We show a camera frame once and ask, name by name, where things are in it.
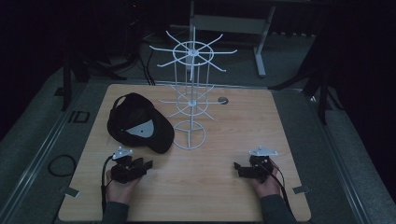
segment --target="gray floor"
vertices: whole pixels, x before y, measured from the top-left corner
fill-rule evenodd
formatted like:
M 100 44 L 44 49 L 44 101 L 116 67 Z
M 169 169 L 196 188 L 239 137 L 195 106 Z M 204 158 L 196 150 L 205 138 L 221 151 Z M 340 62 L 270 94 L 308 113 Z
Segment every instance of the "gray floor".
M 172 48 L 174 45 L 167 46 L 157 41 L 159 39 L 155 36 L 147 40 L 157 47 Z M 211 68 L 210 83 L 250 88 L 279 84 L 296 74 L 313 40 L 313 37 L 304 36 L 269 36 L 262 53 L 266 78 L 257 76 L 250 47 L 255 43 L 254 38 L 239 39 L 238 42 L 243 45 L 216 45 L 215 50 L 238 51 L 232 56 L 220 55 L 213 61 L 227 72 L 220 73 Z M 141 54 L 146 62 L 150 54 L 147 45 L 142 46 Z M 170 60 L 171 55 L 167 52 L 153 53 L 149 71 L 157 83 L 174 80 L 173 67 L 156 66 Z M 0 202 L 1 218 L 6 223 L 63 223 L 57 218 L 64 197 L 59 189 L 68 186 L 71 176 L 53 176 L 48 172 L 48 165 L 63 154 L 78 161 L 110 83 L 146 84 L 139 65 L 118 73 L 128 79 L 114 81 L 94 75 L 89 83 L 74 83 L 73 104 L 67 111 L 61 112 L 62 97 L 53 95 L 62 86 L 62 71 L 59 71 L 47 81 L 1 142 L 3 181 Z M 396 223 L 395 204 L 382 185 L 345 111 L 338 110 L 329 101 L 331 109 L 326 111 L 328 125 L 321 125 L 316 116 L 317 104 L 299 92 L 304 82 L 296 83 L 287 90 L 274 91 L 274 98 L 302 183 L 312 189 L 306 194 L 312 213 L 311 221 Z M 72 111 L 90 112 L 90 119 L 87 123 L 68 122 Z M 52 169 L 68 173 L 73 167 L 71 161 L 65 160 L 53 163 Z

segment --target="wire display stand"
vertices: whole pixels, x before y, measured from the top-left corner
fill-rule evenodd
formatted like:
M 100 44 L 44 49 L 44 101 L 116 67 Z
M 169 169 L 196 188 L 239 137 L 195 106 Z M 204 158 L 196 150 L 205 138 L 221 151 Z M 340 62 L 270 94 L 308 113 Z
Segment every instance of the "wire display stand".
M 214 88 L 213 85 L 209 85 L 209 72 L 210 67 L 213 66 L 220 72 L 226 72 L 226 70 L 219 68 L 211 61 L 215 54 L 233 54 L 236 52 L 215 52 L 210 45 L 216 43 L 221 39 L 222 35 L 213 40 L 212 42 L 205 44 L 195 40 L 195 27 L 193 28 L 192 40 L 180 42 L 166 32 L 169 37 L 177 42 L 177 45 L 173 49 L 158 49 L 150 46 L 154 50 L 169 51 L 172 52 L 174 60 L 169 63 L 158 64 L 159 67 L 165 67 L 173 64 L 175 67 L 175 84 L 171 87 L 175 90 L 176 100 L 175 101 L 161 101 L 162 103 L 176 104 L 177 112 L 169 115 L 173 117 L 177 114 L 182 114 L 189 117 L 187 120 L 183 120 L 174 126 L 175 132 L 183 132 L 187 134 L 187 142 L 180 143 L 176 140 L 175 145 L 184 149 L 196 149 L 200 147 L 206 140 L 205 127 L 195 120 L 195 117 L 205 114 L 210 119 L 215 120 L 211 117 L 206 110 L 211 104 L 226 104 L 226 99 L 219 99 L 217 102 L 209 102 L 207 95 Z M 178 81 L 177 69 L 182 66 L 184 68 L 184 81 Z M 200 82 L 201 67 L 206 66 L 205 82 Z

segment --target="metal frame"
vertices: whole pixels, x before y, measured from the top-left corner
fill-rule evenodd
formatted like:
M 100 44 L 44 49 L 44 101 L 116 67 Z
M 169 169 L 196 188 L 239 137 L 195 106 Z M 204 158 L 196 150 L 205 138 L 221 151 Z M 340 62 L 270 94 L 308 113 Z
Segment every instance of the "metal frame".
M 191 0 L 191 14 L 190 14 L 190 39 L 192 39 L 193 28 L 198 30 L 220 31 L 220 32 L 234 32 L 261 35 L 260 43 L 253 49 L 254 58 L 256 60 L 257 71 L 259 77 L 265 77 L 265 68 L 262 58 L 262 48 L 265 39 L 268 36 L 268 31 L 275 13 L 275 6 L 270 8 L 266 20 L 244 19 L 233 17 L 219 17 L 197 15 L 194 12 L 194 0 Z
M 173 64 L 175 67 L 175 83 L 171 87 L 175 90 L 177 94 L 176 100 L 174 102 L 161 101 L 163 103 L 176 104 L 177 112 L 168 117 L 173 117 L 176 114 L 183 114 L 189 117 L 189 120 L 183 120 L 174 126 L 175 131 L 186 133 L 188 136 L 187 145 L 182 145 L 176 140 L 174 144 L 180 148 L 184 149 L 196 149 L 200 147 L 206 140 L 206 130 L 197 121 L 194 120 L 196 116 L 205 114 L 211 119 L 213 119 L 209 114 L 206 113 L 208 105 L 210 104 L 221 104 L 221 102 L 209 102 L 207 100 L 207 94 L 213 89 L 213 85 L 209 85 L 209 71 L 210 67 L 213 66 L 220 72 L 225 72 L 224 69 L 219 68 L 211 61 L 215 54 L 233 54 L 236 52 L 215 52 L 210 45 L 216 43 L 221 39 L 222 35 L 217 39 L 211 41 L 210 43 L 202 43 L 195 40 L 195 28 L 192 28 L 192 40 L 186 42 L 180 42 L 168 32 L 166 32 L 170 38 L 177 42 L 177 45 L 173 49 L 158 49 L 150 46 L 152 49 L 160 51 L 172 52 L 174 60 L 165 63 L 158 64 L 160 67 L 165 67 L 167 65 Z M 185 81 L 184 84 L 179 87 L 177 79 L 177 65 L 182 64 L 185 67 Z M 205 84 L 200 83 L 200 68 L 206 66 L 206 79 Z M 203 133 L 202 140 L 198 144 L 191 144 L 191 134 L 192 133 Z

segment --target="small round object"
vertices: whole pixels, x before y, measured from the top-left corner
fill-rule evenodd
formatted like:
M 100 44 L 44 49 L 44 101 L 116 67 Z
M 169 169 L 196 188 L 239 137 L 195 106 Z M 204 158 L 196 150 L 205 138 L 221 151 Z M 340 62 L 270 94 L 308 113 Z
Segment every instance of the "small round object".
M 221 105 L 227 105 L 229 101 L 228 101 L 227 97 L 220 96 L 219 99 L 218 99 L 218 102 L 219 102 Z

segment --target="sleeve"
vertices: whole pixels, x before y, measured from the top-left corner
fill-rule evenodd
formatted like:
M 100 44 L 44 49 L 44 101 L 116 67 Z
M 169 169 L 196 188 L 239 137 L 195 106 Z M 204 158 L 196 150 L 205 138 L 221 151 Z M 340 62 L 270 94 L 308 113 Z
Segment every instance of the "sleeve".
M 280 195 L 274 194 L 260 198 L 260 203 L 265 224 L 297 223 L 297 220 Z
M 124 224 L 128 219 L 128 211 L 129 205 L 125 203 L 108 202 L 102 224 Z

